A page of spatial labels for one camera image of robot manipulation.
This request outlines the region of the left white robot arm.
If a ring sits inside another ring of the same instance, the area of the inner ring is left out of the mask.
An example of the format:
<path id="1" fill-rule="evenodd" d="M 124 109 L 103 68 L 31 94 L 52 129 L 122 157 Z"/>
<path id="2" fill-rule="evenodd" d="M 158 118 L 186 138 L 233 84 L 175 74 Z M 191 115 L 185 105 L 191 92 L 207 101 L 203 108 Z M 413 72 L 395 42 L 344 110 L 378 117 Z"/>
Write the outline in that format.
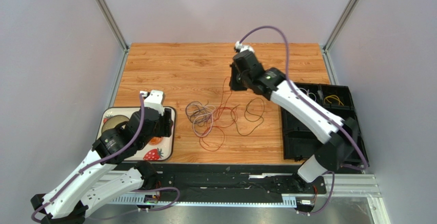
<path id="1" fill-rule="evenodd" d="M 36 223 L 84 223 L 93 212 L 115 198 L 136 190 L 152 190 L 157 171 L 142 160 L 121 176 L 95 184 L 125 159 L 134 156 L 154 138 L 171 137 L 174 110 L 140 108 L 101 132 L 78 167 L 54 190 L 31 198 Z"/>

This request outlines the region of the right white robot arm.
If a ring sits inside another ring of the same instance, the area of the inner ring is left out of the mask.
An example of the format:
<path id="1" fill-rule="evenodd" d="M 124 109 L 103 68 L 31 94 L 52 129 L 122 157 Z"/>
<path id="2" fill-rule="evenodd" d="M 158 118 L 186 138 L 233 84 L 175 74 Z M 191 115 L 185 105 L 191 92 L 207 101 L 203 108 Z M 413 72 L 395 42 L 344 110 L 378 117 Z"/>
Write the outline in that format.
<path id="1" fill-rule="evenodd" d="M 251 49 L 237 50 L 232 59 L 230 88 L 250 89 L 254 94 L 277 104 L 302 122 L 318 139 L 321 147 L 298 169 L 300 180 L 311 183 L 326 172 L 340 167 L 353 169 L 345 161 L 356 151 L 363 167 L 368 161 L 356 140 L 359 124 L 351 117 L 343 119 L 312 100 L 277 68 L 264 69 Z"/>

